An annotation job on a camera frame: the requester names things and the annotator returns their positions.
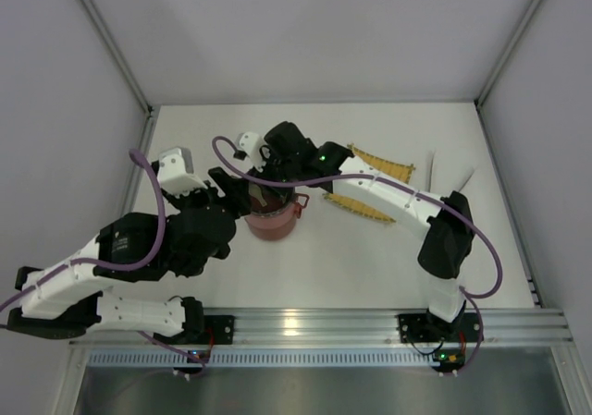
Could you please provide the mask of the beige spoon head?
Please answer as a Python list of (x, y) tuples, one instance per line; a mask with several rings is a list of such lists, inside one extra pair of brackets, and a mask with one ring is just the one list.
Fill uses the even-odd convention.
[(258, 201), (261, 207), (267, 206), (267, 201), (258, 186), (254, 186), (251, 190), (251, 196)]

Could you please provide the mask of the grey lid with handle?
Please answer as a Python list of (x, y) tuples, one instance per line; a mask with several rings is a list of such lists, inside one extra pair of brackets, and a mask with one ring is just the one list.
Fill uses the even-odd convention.
[[(262, 191), (267, 206), (261, 207), (257, 200), (251, 196), (251, 190), (258, 186)], [(295, 189), (272, 189), (271, 187), (250, 182), (248, 186), (251, 213), (255, 215), (276, 215), (285, 212), (294, 212), (299, 218), (310, 200), (308, 194), (297, 192)]]

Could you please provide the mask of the metal tongs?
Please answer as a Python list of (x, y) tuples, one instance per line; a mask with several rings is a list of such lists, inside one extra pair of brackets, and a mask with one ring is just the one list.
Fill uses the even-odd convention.
[(452, 154), (434, 150), (427, 157), (425, 190), (433, 194), (463, 193), (477, 168), (465, 151)]

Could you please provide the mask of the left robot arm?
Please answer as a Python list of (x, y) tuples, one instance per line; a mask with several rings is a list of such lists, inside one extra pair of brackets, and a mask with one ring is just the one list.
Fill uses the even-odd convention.
[(53, 267), (21, 267), (18, 294), (6, 304), (7, 330), (49, 340), (132, 331), (168, 345), (199, 342), (207, 321), (197, 298), (126, 299), (114, 288), (158, 282), (167, 274), (191, 278), (208, 261), (229, 256), (236, 222), (251, 210), (248, 187), (219, 167), (209, 173), (215, 186), (197, 183), (175, 195), (148, 170), (156, 214), (125, 214)]

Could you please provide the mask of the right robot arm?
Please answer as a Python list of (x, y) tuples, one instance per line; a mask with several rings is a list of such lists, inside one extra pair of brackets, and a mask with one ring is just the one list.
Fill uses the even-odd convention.
[(249, 176), (275, 193), (306, 187), (347, 202), (359, 202), (402, 226), (418, 242), (416, 260), (425, 296), (425, 328), (443, 340), (458, 329), (466, 307), (462, 265), (475, 230), (468, 199), (458, 191), (438, 196), (366, 162), (351, 146), (327, 141), (317, 146), (292, 122), (264, 136), (244, 134), (238, 147), (250, 160)]

